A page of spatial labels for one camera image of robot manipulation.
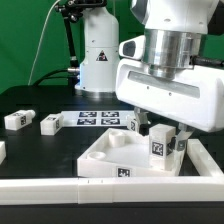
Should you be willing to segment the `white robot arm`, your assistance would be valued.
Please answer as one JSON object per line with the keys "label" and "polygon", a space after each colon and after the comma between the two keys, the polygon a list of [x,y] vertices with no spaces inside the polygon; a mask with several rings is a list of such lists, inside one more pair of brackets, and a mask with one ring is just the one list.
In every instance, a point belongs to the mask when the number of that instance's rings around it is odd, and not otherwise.
{"label": "white robot arm", "polygon": [[109,79],[104,58],[90,52],[79,87],[113,90],[119,100],[205,132],[224,129],[223,62],[199,56],[220,0],[132,0],[144,33],[119,45],[122,57]]}

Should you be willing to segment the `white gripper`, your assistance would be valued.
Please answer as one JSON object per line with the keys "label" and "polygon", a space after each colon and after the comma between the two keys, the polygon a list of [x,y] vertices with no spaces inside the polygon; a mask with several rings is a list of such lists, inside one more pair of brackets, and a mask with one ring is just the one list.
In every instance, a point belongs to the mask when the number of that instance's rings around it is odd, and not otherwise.
{"label": "white gripper", "polygon": [[175,151],[186,149],[194,128],[206,132],[224,129],[224,70],[195,66],[177,72],[174,80],[166,80],[150,75],[148,66],[140,61],[122,59],[117,68],[116,95],[136,106],[135,131],[142,136],[149,134],[147,111],[180,122]]}

